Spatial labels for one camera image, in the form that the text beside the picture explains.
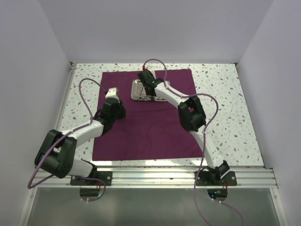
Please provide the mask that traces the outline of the purple surgical cloth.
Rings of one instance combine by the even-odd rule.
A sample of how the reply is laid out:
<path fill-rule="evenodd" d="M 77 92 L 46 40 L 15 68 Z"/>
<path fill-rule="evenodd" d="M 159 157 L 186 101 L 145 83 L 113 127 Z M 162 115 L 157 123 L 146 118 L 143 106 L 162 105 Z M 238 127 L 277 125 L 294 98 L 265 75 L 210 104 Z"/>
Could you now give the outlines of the purple surgical cloth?
<path fill-rule="evenodd" d="M 94 140 L 94 161 L 198 158 L 202 151 L 179 121 L 177 107 L 168 102 L 135 101 L 132 82 L 138 72 L 105 72 L 101 85 L 117 87 L 126 116 Z"/>

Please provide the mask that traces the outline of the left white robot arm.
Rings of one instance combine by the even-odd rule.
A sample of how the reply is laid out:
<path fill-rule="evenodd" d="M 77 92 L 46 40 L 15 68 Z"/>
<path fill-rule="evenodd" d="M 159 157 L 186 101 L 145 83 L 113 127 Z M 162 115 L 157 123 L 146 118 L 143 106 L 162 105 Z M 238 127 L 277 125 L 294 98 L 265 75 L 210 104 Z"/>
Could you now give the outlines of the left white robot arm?
<path fill-rule="evenodd" d="M 87 141 L 105 135 L 116 120 L 125 116 L 122 100 L 109 97 L 91 122 L 69 131 L 49 131 L 34 160 L 36 168 L 58 178 L 80 176 L 87 185 L 94 184 L 98 179 L 95 166 L 88 161 L 76 159 L 75 151 Z"/>

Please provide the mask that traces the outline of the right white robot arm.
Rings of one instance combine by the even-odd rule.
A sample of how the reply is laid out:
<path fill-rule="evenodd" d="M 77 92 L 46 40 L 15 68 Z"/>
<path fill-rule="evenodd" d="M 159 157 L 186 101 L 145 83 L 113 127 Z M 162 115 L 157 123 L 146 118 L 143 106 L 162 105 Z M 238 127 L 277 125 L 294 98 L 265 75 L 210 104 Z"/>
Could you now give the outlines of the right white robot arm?
<path fill-rule="evenodd" d="M 162 78 L 155 78 L 147 69 L 138 73 L 146 95 L 159 97 L 178 109 L 179 121 L 182 128 L 189 132 L 203 151 L 207 171 L 205 178 L 214 185 L 220 185 L 226 180 L 230 167 L 216 150 L 214 142 L 206 138 L 206 114 L 197 95 L 188 96 L 167 85 Z"/>

